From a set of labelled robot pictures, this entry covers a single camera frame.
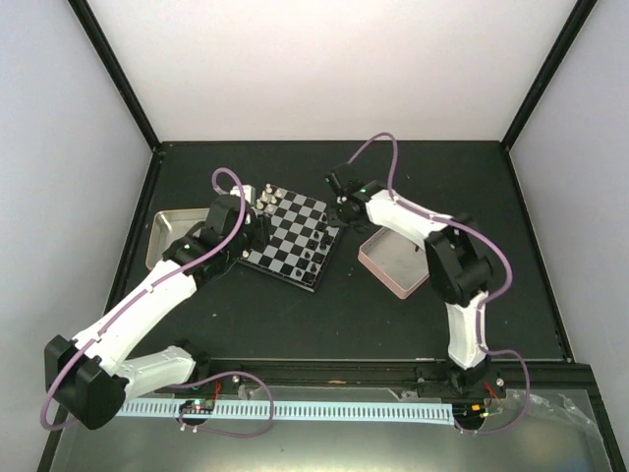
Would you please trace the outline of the pink metal tin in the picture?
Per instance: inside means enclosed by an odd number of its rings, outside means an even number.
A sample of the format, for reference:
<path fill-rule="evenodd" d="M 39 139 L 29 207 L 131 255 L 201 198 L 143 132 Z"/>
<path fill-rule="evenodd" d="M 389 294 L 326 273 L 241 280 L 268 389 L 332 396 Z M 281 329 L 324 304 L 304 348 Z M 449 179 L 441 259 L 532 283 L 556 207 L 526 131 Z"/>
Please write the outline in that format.
<path fill-rule="evenodd" d="M 407 299 L 429 279 L 425 252 L 386 228 L 376 231 L 359 249 L 358 261 L 399 299 Z"/>

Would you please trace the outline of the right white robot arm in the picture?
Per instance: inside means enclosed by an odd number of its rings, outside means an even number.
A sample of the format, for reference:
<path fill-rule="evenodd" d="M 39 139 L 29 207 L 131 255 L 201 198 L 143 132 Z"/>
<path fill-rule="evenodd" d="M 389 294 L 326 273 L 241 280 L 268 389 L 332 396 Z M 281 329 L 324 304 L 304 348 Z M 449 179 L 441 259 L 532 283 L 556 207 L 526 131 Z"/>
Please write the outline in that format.
<path fill-rule="evenodd" d="M 348 163 L 332 169 L 325 182 L 335 199 L 327 205 L 327 222 L 337 227 L 369 223 L 404 237 L 423 250 L 431 287 L 445 303 L 449 344 L 446 381 L 449 389 L 468 396 L 483 383 L 487 368 L 487 283 L 491 263 L 481 246 L 460 230 L 470 219 L 434 213 L 389 191 L 363 182 Z"/>

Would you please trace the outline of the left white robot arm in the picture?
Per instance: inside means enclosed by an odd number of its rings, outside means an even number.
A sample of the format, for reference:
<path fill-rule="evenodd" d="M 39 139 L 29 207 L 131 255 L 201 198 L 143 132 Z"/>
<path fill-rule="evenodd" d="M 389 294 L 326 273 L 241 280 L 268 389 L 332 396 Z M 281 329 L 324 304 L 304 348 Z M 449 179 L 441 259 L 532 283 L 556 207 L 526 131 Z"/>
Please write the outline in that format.
<path fill-rule="evenodd" d="M 238 259 L 262 251 L 270 217 L 232 195 L 218 197 L 163 253 L 144 281 L 102 319 L 72 339 L 53 337 L 44 348 L 46 397 L 40 424 L 49 431 L 57 402 L 90 430 L 113 419 L 129 401 L 165 388 L 204 390 L 215 377 L 209 358 L 187 341 L 135 359 L 131 351 L 178 305 L 221 277 Z"/>

